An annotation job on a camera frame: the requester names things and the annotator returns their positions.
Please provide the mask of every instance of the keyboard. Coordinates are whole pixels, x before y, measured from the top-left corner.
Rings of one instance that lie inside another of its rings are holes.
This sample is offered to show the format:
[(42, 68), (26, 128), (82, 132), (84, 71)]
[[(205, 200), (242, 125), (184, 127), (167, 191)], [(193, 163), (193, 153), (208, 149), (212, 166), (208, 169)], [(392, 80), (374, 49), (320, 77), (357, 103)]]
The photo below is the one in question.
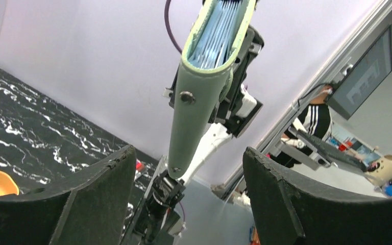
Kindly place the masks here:
[(312, 145), (317, 149), (317, 153), (329, 162), (342, 162), (354, 167), (359, 168), (363, 172), (366, 171), (366, 166), (357, 158), (350, 156), (346, 153), (339, 151), (336, 147), (326, 143), (316, 136), (298, 130), (297, 137), (301, 139), (306, 145)]

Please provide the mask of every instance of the monitor screen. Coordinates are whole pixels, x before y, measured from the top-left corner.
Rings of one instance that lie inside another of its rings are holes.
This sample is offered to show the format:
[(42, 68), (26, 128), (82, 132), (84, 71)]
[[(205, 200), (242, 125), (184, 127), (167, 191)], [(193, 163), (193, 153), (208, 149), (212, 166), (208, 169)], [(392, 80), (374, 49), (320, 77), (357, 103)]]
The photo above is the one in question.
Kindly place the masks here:
[(391, 26), (388, 26), (344, 77), (327, 105), (348, 120), (391, 71)]

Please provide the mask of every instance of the person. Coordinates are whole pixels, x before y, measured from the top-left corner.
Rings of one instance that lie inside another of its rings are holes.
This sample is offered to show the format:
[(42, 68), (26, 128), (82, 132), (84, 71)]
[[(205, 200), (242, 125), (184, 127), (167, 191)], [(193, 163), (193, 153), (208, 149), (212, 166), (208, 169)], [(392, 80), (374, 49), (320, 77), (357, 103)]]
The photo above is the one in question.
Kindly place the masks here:
[[(332, 86), (325, 85), (322, 88), (321, 93), (312, 99), (309, 105), (298, 116), (298, 120), (304, 126), (307, 133), (314, 135), (323, 141), (327, 140), (327, 138), (331, 135), (331, 127), (333, 125), (330, 109), (325, 104), (325, 99), (331, 91)], [(297, 137), (288, 130), (283, 133), (282, 138), (286, 139), (284, 140), (286, 143), (289, 139), (297, 139)], [(310, 154), (313, 152), (312, 149), (307, 146), (304, 146), (299, 150), (307, 156), (310, 156)], [(284, 152), (281, 152), (277, 157), (271, 156), (271, 159), (289, 168), (293, 167), (295, 164), (301, 164), (301, 162), (290, 157)]]

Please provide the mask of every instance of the black marble table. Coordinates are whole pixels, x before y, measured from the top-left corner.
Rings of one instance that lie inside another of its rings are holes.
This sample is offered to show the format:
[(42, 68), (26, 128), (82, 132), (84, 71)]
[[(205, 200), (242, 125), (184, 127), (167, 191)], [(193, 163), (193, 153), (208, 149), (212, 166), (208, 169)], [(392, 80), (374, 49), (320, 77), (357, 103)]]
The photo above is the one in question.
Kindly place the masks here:
[[(14, 179), (21, 193), (71, 175), (125, 145), (0, 69), (0, 170)], [(148, 171), (134, 183), (127, 221), (158, 163), (140, 151), (137, 158), (147, 163)]]

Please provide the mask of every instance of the gray floor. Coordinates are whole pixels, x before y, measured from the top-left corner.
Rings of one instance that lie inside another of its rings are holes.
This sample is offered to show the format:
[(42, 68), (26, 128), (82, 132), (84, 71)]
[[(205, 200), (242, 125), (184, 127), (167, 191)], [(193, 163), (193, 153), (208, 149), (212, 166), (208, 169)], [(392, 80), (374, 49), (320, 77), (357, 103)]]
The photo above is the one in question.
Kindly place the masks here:
[(182, 201), (186, 230), (176, 239), (179, 245), (247, 245), (252, 213), (224, 203), (206, 186), (192, 181)]

